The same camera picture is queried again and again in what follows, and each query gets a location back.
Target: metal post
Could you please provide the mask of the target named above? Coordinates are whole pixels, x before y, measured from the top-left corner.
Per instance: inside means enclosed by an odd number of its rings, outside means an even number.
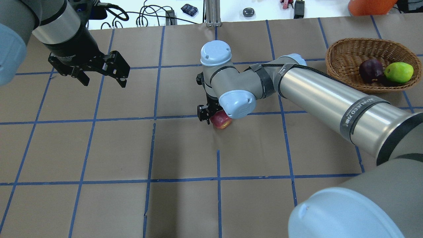
[[[220,0],[206,0],[206,25],[222,26],[220,22]]]

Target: grid of blue tape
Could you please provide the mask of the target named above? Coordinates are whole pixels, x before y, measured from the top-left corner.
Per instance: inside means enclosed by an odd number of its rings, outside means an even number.
[[[377,28],[376,22],[373,18],[373,16],[371,16],[371,20],[373,22],[373,25],[376,29],[376,32],[378,34],[378,37],[380,39],[382,39],[380,32]],[[319,26],[321,29],[321,33],[322,33],[322,37],[324,39],[326,48],[329,47],[327,40],[326,40],[326,35],[324,33],[324,28],[323,25],[320,21],[320,18],[318,18],[318,22],[319,22]],[[271,47],[271,52],[272,52],[272,59],[275,59],[275,52],[274,52],[274,48],[273,48],[273,42],[272,42],[272,35],[271,35],[271,31],[270,31],[270,27],[269,27],[269,22],[266,20],[266,27],[267,27],[267,32],[268,32],[268,36],[269,36],[269,42],[270,42],[270,47]],[[112,42],[113,42],[113,37],[114,37],[114,33],[115,30],[112,31],[112,36],[110,39],[110,44],[109,44],[109,51],[111,50],[111,46],[112,46]],[[215,39],[218,39],[218,30],[217,28],[215,28]],[[159,65],[158,66],[147,66],[147,67],[133,67],[131,68],[132,70],[134,69],[158,69],[158,74],[157,74],[157,85],[156,85],[156,95],[155,95],[155,103],[154,103],[154,116],[153,117],[132,117],[132,118],[109,118],[109,119],[97,119],[97,112],[98,112],[98,107],[99,107],[99,102],[100,102],[100,97],[101,97],[101,93],[102,93],[102,87],[103,87],[103,82],[104,82],[104,76],[102,77],[101,83],[100,83],[100,88],[99,88],[99,93],[98,93],[98,97],[97,97],[97,103],[96,103],[96,108],[95,108],[95,112],[94,112],[94,117],[93,119],[79,119],[79,120],[57,120],[57,121],[39,121],[39,115],[45,100],[45,96],[47,94],[47,90],[49,88],[50,85],[50,81],[51,78],[53,76],[53,74],[56,74],[57,72],[54,71],[54,69],[52,69],[50,72],[34,72],[34,73],[18,73],[17,75],[49,75],[49,80],[47,82],[45,91],[44,91],[44,95],[43,98],[41,100],[38,112],[37,112],[37,116],[35,121],[31,121],[31,122],[1,122],[0,125],[21,125],[21,124],[33,124],[33,128],[31,130],[30,133],[30,137],[28,139],[28,143],[27,146],[25,148],[25,152],[21,161],[21,164],[19,166],[19,170],[17,172],[16,175],[16,179],[13,183],[0,183],[0,186],[12,186],[12,191],[0,224],[0,233],[3,229],[3,225],[8,213],[8,210],[10,208],[10,204],[13,198],[13,194],[14,191],[16,189],[16,186],[19,185],[69,185],[69,184],[73,184],[76,185],[78,184],[78,190],[77,190],[77,196],[75,199],[75,205],[74,205],[74,210],[73,210],[73,214],[72,214],[72,220],[71,220],[71,226],[69,228],[69,238],[72,237],[72,231],[73,231],[73,225],[74,225],[74,221],[75,221],[75,217],[76,217],[76,212],[77,212],[77,207],[78,207],[78,202],[79,202],[79,197],[80,197],[80,193],[81,193],[81,187],[83,184],[116,184],[116,183],[146,183],[147,184],[147,190],[146,190],[146,204],[145,204],[145,211],[144,211],[144,222],[143,222],[143,237],[146,237],[146,227],[147,227],[147,212],[148,212],[148,203],[149,203],[149,191],[150,191],[150,184],[151,183],[177,183],[177,182],[192,182],[192,181],[217,181],[217,196],[218,196],[218,226],[219,226],[219,238],[222,237],[222,206],[221,206],[221,181],[222,180],[267,180],[267,179],[290,179],[291,180],[291,184],[292,184],[292,194],[293,194],[293,200],[294,200],[294,205],[297,205],[297,196],[296,196],[296,191],[295,191],[295,179],[296,178],[327,178],[327,177],[354,177],[357,176],[358,174],[306,174],[306,175],[295,175],[293,168],[292,168],[292,161],[291,161],[291,153],[290,153],[290,149],[289,149],[289,139],[288,139],[288,133],[286,130],[286,122],[285,122],[285,114],[291,114],[291,113],[307,113],[306,111],[284,111],[283,109],[283,105],[282,105],[282,101],[279,97],[279,104],[280,104],[280,111],[275,111],[275,112],[259,112],[259,113],[251,113],[250,115],[275,115],[275,114],[280,114],[282,117],[282,124],[283,124],[283,133],[284,133],[284,140],[285,140],[285,144],[286,144],[286,151],[288,154],[288,164],[289,164],[289,172],[290,175],[281,175],[281,176],[243,176],[243,177],[221,177],[220,176],[220,151],[217,151],[217,177],[200,177],[200,178],[184,178],[184,179],[151,179],[151,169],[152,169],[152,163],[153,163],[153,153],[154,153],[154,141],[155,141],[155,131],[156,131],[156,123],[153,124],[153,128],[152,128],[152,137],[151,137],[151,150],[150,150],[150,161],[149,161],[149,166],[148,166],[148,179],[146,180],[108,180],[108,181],[84,181],[84,173],[85,173],[85,167],[86,167],[86,163],[87,163],[87,158],[89,155],[89,151],[90,151],[90,146],[91,146],[91,140],[93,137],[93,132],[94,132],[94,127],[96,122],[102,122],[102,121],[118,121],[118,120],[157,120],[157,119],[172,119],[172,118],[193,118],[193,117],[197,117],[197,115],[185,115],[185,116],[157,116],[157,99],[158,99],[158,93],[159,93],[159,85],[160,85],[160,70],[161,68],[173,68],[173,67],[191,67],[191,66],[201,66],[201,64],[191,64],[191,65],[173,65],[173,66],[162,66],[161,62],[162,62],[162,53],[163,53],[163,39],[165,36],[165,27],[162,28],[162,37],[161,37],[161,45],[160,45],[160,56],[159,56]],[[315,58],[315,59],[306,59],[306,61],[324,61],[324,58]],[[252,61],[252,62],[235,62],[234,64],[256,64],[256,63],[267,63],[267,61]],[[413,107],[411,105],[410,100],[408,99],[408,96],[406,94],[406,92],[403,92],[404,97],[408,103],[408,107],[406,108],[402,108],[402,109],[409,109],[412,112],[414,112],[414,109],[423,109],[423,107]],[[28,148],[30,146],[31,143],[31,139],[32,136],[34,134],[34,130],[37,124],[46,124],[46,123],[70,123],[70,122],[92,122],[92,127],[91,127],[91,133],[90,133],[90,137],[88,140],[88,145],[87,145],[87,150],[86,150],[86,154],[85,154],[85,159],[84,159],[84,164],[82,167],[82,172],[81,172],[81,177],[79,181],[56,181],[56,182],[18,182],[19,180],[19,176],[23,167],[23,164],[25,162],[25,158],[26,158],[26,154],[28,152]],[[356,152],[357,152],[357,157],[358,157],[358,161],[361,167],[361,171],[364,172],[364,166],[362,165],[362,160],[361,160],[361,155],[360,155],[360,150],[358,149],[358,147],[356,147]]]

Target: black charger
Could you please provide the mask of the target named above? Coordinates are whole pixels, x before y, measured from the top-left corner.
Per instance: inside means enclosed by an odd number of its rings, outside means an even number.
[[[296,0],[294,6],[294,19],[304,18],[304,6],[303,0]]]

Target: green apple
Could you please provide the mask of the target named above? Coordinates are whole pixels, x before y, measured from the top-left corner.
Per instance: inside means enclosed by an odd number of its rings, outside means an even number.
[[[395,62],[386,67],[384,74],[391,82],[406,83],[413,76],[413,72],[413,66],[404,62]]]

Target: orange object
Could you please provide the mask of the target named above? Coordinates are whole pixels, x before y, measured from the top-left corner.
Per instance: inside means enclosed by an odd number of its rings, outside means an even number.
[[[350,0],[348,11],[352,16],[385,15],[397,0]]]

